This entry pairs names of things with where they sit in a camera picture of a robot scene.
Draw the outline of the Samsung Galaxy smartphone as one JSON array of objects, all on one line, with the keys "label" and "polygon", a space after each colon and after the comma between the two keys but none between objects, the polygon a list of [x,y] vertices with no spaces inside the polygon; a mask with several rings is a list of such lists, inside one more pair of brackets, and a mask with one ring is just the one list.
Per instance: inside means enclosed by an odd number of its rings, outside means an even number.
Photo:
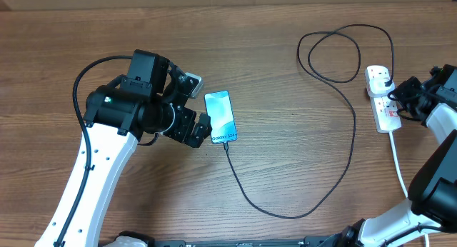
[{"label": "Samsung Galaxy smartphone", "polygon": [[213,144],[236,141],[236,124],[228,91],[219,91],[204,96],[206,113],[211,118],[211,141]]}]

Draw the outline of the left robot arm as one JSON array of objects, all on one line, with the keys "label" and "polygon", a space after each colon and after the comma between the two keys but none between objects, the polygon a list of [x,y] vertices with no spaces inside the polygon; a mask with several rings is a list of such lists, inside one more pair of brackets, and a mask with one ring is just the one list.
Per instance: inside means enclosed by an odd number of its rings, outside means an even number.
[{"label": "left robot arm", "polygon": [[81,145],[58,207],[37,246],[97,246],[104,218],[120,175],[144,133],[167,136],[198,148],[211,133],[210,118],[185,107],[204,81],[169,59],[135,50],[126,57],[127,74],[91,92],[82,112],[82,77],[103,62],[96,60],[76,77],[72,101],[81,127]]}]

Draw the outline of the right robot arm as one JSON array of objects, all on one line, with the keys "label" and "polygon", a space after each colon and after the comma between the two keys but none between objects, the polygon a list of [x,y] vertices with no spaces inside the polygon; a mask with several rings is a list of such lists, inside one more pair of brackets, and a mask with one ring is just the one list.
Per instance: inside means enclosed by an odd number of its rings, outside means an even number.
[{"label": "right robot arm", "polygon": [[376,218],[362,219],[322,246],[402,246],[426,234],[456,232],[456,67],[433,67],[392,94],[435,135],[439,147],[413,178],[407,198]]}]

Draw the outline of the white charger plug adapter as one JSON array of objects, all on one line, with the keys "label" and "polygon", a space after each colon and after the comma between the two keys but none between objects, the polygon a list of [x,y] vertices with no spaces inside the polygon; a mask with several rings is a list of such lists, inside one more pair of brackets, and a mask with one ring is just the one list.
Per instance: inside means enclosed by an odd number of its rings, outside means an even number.
[{"label": "white charger plug adapter", "polygon": [[395,89],[395,84],[391,83],[387,86],[388,82],[383,78],[369,78],[367,83],[367,92],[371,98],[378,98],[386,96]]}]

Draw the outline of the white power strip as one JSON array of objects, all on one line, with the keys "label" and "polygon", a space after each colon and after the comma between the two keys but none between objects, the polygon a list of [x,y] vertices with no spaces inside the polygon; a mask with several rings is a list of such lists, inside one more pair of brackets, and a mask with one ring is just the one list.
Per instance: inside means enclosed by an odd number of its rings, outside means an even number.
[{"label": "white power strip", "polygon": [[[365,78],[366,89],[369,78],[383,78],[387,82],[391,79],[388,69],[379,65],[368,66],[365,70]],[[390,100],[388,94],[378,98],[370,97],[370,101],[377,132],[389,133],[401,127],[397,104]]]}]

